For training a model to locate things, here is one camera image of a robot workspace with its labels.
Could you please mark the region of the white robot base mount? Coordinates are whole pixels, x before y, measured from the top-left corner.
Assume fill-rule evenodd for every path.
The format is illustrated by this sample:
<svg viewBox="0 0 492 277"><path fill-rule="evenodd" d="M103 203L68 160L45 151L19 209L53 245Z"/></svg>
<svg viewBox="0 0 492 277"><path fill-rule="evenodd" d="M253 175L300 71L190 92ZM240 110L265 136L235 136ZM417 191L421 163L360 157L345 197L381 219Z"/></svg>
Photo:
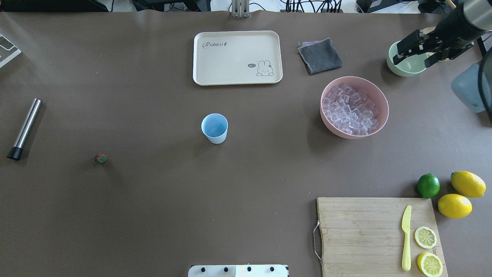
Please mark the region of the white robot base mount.
<svg viewBox="0 0 492 277"><path fill-rule="evenodd" d="M188 270L188 277L288 277L288 265L195 265Z"/></svg>

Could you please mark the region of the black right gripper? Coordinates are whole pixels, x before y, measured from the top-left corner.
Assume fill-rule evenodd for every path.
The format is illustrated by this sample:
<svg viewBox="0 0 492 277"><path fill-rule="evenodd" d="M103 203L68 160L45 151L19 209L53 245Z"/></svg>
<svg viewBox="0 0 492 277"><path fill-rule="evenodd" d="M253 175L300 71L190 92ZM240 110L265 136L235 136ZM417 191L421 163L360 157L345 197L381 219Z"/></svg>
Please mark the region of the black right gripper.
<svg viewBox="0 0 492 277"><path fill-rule="evenodd" d="M454 60L473 47L473 40L463 38L457 29L436 31L434 27L415 30L397 43L397 49L392 50L392 65L396 68L428 68L426 59L436 62ZM394 57L407 55L398 64Z"/></svg>

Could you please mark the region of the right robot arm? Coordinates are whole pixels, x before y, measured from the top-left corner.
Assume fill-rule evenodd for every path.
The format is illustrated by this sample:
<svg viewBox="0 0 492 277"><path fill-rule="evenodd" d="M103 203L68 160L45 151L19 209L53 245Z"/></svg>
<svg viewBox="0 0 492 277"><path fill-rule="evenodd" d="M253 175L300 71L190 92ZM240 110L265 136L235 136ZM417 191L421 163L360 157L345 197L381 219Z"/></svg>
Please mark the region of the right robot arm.
<svg viewBox="0 0 492 277"><path fill-rule="evenodd" d="M432 53L424 61L426 68L447 58L457 58L492 29L491 4L490 0L467 0L458 4L431 32L416 29L397 43L393 64L398 65L408 57L424 53Z"/></svg>

